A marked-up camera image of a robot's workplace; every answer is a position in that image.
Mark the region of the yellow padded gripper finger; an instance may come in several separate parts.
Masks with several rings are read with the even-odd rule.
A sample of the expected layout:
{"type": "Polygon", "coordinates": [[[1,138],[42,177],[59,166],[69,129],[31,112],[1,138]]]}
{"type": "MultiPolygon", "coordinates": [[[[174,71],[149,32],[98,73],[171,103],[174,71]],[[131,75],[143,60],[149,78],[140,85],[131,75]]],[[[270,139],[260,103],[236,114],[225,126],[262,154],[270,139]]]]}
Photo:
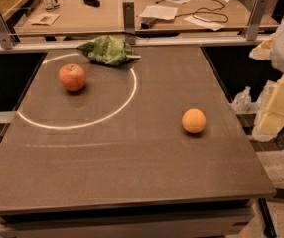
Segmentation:
{"type": "Polygon", "coordinates": [[[284,75],[277,82],[270,81],[260,97],[256,133],[258,136],[276,136],[284,127],[284,75]]]}

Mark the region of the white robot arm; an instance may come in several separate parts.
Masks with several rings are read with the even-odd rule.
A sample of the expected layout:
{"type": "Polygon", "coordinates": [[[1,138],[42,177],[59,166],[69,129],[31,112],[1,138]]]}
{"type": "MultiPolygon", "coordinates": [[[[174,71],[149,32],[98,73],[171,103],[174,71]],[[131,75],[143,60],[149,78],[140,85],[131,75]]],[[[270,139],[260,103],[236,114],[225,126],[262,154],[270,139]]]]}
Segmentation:
{"type": "Polygon", "coordinates": [[[284,20],[275,32],[270,54],[272,67],[283,75],[260,94],[261,103],[253,129],[253,137],[259,141],[275,138],[284,127],[284,20]]]}

